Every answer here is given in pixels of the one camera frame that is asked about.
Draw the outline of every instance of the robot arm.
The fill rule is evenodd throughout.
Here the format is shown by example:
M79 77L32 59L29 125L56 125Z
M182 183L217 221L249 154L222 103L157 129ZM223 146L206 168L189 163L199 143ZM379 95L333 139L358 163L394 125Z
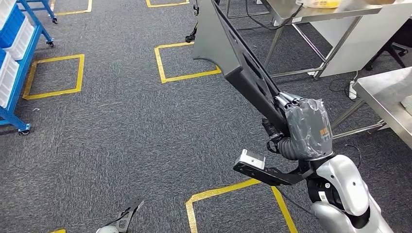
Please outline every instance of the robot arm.
M392 233L355 164L332 149L332 134L321 100L282 92L213 0L199 6L192 57L212 61L263 116L276 152L299 162L282 173L266 158L243 150L234 169L271 186L306 180L312 212L329 233Z
M337 190L343 208L329 203L325 192L318 192L320 200L313 203L311 210L327 232L393 233L352 160L336 155L321 165L316 174L330 182L326 185L329 189Z

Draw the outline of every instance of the blue metal shelf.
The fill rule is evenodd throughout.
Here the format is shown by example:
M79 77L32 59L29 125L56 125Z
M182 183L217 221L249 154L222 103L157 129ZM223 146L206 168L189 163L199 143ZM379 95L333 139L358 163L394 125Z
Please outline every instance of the blue metal shelf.
M39 2L42 3L44 7L39 7L39 8L32 8L32 11L47 11L50 15L50 18L52 18L53 23L57 24L57 18L54 15L54 12L49 6L49 0L25 0L27 3L30 2Z
M27 76L27 71L29 70L30 64L32 62L34 50L36 49L40 35L43 34L45 36L47 44L49 44L50 46L53 46L53 39L49 36L47 31L44 29L43 25L37 19L33 10L28 5L27 1L19 0L19 2L24 6L32 20L35 22L34 33L32 35L32 38L30 40L30 43L27 47L23 59L18 61L19 68L17 71L16 80L12 92L10 94L10 99L7 104L7 107L0 107L0 117L3 118L3 120L0 120L0 125L12 124L18 129L19 132L28 133L31 125L24 123L17 116L15 116L14 110L16 108L16 104L20 96L21 88L23 87L24 79Z

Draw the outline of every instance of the metal table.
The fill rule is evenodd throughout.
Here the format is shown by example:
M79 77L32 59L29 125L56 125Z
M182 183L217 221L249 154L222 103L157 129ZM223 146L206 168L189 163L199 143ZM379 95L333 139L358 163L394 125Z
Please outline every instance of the metal table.
M269 10L268 12L261 12L261 13L253 13L250 14L251 16L257 15L264 15L264 14L271 14L276 20L277 23L282 24L287 20L293 13L295 13L299 6L296 5L294 0L261 0L263 5ZM300 74L300 73L308 73L308 72L315 72L314 78L319 77L322 74L322 71L326 68L327 64L330 60L335 56L338 52L339 48L348 38L350 33L353 31L357 23L360 21L362 16L370 15L370 14L377 14L381 10L380 5L370 5L366 2L367 0L346 0L335 9L315 9L315 8L302 8L300 12L294 17L288 24L291 24L297 32L303 37L303 39L309 44L309 46L313 49L313 51L319 56L319 58L323 61L322 64L317 68L311 69L304 69L298 71L291 71L285 73L279 73L271 75L270 77L280 77L286 75L293 75L293 74ZM226 16L228 18L239 18L239 17L247 17L247 15L238 15L238 16L229 16L229 6L230 0L227 2L226 6ZM340 41L337 43L336 46L332 48L329 54L324 57L320 51L315 47L315 45L308 39L308 37L297 27L296 24L298 23L307 23L307 22L315 22L315 21L322 21L322 20L329 20L329 19L339 19L345 17L354 17L353 22L343 34ZM265 59L264 67L266 68L272 58L273 52L276 47L276 43L279 40L280 35L282 34L283 27L276 30L275 36L272 40L272 45L269 49L269 53Z
M412 96L412 67L394 70L382 74L358 79L353 85L361 100L355 102L333 124L332 129L345 121L363 104L367 103L381 118L376 125L352 130L333 138L381 128L385 123L412 148L412 116L400 103L407 96Z

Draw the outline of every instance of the gray carpet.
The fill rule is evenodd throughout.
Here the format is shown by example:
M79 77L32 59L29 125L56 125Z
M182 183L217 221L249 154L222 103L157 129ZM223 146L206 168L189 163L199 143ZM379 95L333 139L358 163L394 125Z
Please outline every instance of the gray carpet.
M171 2L152 0L152 4ZM86 7L85 1L57 0L55 11ZM241 12L242 1L233 2L232 9L231 14ZM251 4L250 9L257 12L262 6ZM48 233L64 228L68 233L94 233L127 201L142 196L146 202L131 223L131 233L188 233L185 202L193 194L248 179L232 170L243 148L267 156L284 171L296 166L266 151L259 113L220 74L160 82L154 47L184 41L196 22L191 4L148 8L145 1L100 0L94 1L91 13L60 16L58 25L45 12L37 15L55 38L55 47L49 48L42 39L35 59L85 54L83 85L74 94L20 99L16 114L32 123L30 135L19 136L9 126L0 128L2 232ZM232 22L237 28L255 26L246 18ZM330 45L310 25L302 28L326 54ZM261 60L273 33L241 31ZM213 69L209 63L192 61L190 46L160 53L167 77ZM402 59L412 65L412 55ZM268 71L319 63L303 39L286 27ZM398 68L384 53L373 71L360 71L359 77ZM40 64L37 69L32 94L71 88L77 63ZM324 99L333 121L352 101L343 92L329 91L329 83L354 75L314 81L302 74L276 82L289 92ZM336 81L333 88L343 90L346 84ZM337 133L378 120L364 106ZM357 163L358 152L345 144L362 152L360 172L393 230L410 232L411 150L391 130L334 142L336 152ZM283 190L310 207L304 182ZM313 217L285 202L299 232L323 232ZM289 232L270 188L263 184L193 206L200 233Z

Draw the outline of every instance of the yellow tape square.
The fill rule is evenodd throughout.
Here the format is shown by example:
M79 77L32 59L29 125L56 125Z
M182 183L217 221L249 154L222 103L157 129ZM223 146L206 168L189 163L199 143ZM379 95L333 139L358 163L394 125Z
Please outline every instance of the yellow tape square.
M74 89L30 95L30 90L32 88L33 78L34 78L37 64L46 63L46 62L63 61L63 60L68 60L68 59L79 59L79 69L77 71L77 81L76 81L76 87ZM34 99L40 99L40 98L45 98L49 96L58 96L62 94L76 93L76 92L81 91L82 82L83 82L84 65L85 65L85 55L84 54L77 54L77 55L71 55L71 56L65 56L65 57L55 57L55 58L49 58L49 59L44 59L44 60L39 60L39 61L33 61L32 66L30 67L30 72L29 72L29 77L26 82L26 87L24 88L23 99L34 100Z
M178 5L188 4L188 3L189 3L189 0L186 0L185 2L178 2L178 3L168 3L168 4L152 5L152 4L150 3L150 0L146 0L147 7L178 6Z
M235 183L226 187L222 188L217 188L217 189L211 189L202 193L198 193L193 195L187 202L186 202L186 212L188 214L188 220L189 220L189 226L190 226L190 232L191 233L198 233L197 230L197 223L196 223L196 217L194 214L194 208L193 208L193 203L195 201L203 200L206 198L214 197L220 194L228 193L231 191L235 191L241 188L246 188L255 184L261 183L258 180L255 179L249 179L240 183ZM280 194L279 190L272 186L272 191L273 194L276 198L277 204L279 205L280 211L282 212L283 217L285 218L286 224L288 225L289 231L291 233L297 233L297 229L295 227L295 224L292 220L291 215L289 214L288 208L286 207L286 204L282 198L282 195Z
M65 229L61 229L61 230L57 230L57 231L50 232L50 233L66 233L66 230L65 230Z
M177 80L183 80L183 79L191 79L191 78L196 78L196 77L202 77L206 75L211 75L211 74L220 74L221 70L219 67L216 66L215 70L211 71L205 71L205 72L200 72L200 73L195 73L195 74L189 74L189 75L182 75L182 76L177 76L177 77L171 77L171 78L166 78L165 75L165 70L163 69L163 64L162 64L162 58L160 57L160 49L164 48L171 48L171 47L178 47L178 46L186 46L186 45L193 45L194 42L190 43L177 43L177 44L168 44L168 45L159 45L154 49L154 53L156 55L156 61L157 61L157 67L159 69L159 74L160 74L160 80L162 83L167 83L167 82L172 82L172 81L177 81Z
M56 4L56 0L51 0L50 9L54 11L54 6ZM91 12L91 6L93 5L93 0L88 0L87 10L84 11L71 11L71 12L59 12L54 13L55 16L66 16L66 15L73 15L73 14L81 14L81 13L89 13Z

